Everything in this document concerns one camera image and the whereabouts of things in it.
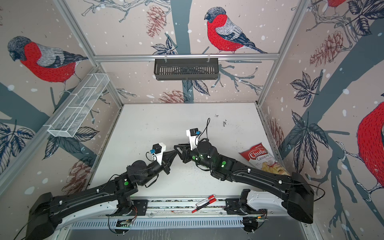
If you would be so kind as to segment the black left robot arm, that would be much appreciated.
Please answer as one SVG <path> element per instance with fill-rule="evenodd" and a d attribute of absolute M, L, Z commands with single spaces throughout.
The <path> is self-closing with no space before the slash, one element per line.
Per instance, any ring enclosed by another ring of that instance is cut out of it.
<path fill-rule="evenodd" d="M 113 175 L 106 183 L 82 192 L 53 196 L 45 193 L 39 196 L 29 211 L 26 239 L 44 240 L 55 230 L 82 219 L 95 216 L 144 216 L 147 200 L 132 200 L 139 186 L 146 188 L 156 182 L 161 172 L 170 173 L 176 151 L 160 155 L 162 162 L 135 161 L 127 170 Z"/>

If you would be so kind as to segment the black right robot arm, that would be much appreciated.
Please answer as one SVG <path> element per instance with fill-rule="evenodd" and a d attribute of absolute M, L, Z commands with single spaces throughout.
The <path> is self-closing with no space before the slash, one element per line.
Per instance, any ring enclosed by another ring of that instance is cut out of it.
<path fill-rule="evenodd" d="M 183 163 L 193 161 L 204 166 L 220 181 L 243 183 L 269 192 L 282 200 L 289 216 L 305 224 L 314 222 L 314 190 L 300 174 L 289 176 L 258 170 L 219 154 L 210 142 L 198 143 L 193 150 L 189 144 L 175 145 L 174 150 Z"/>

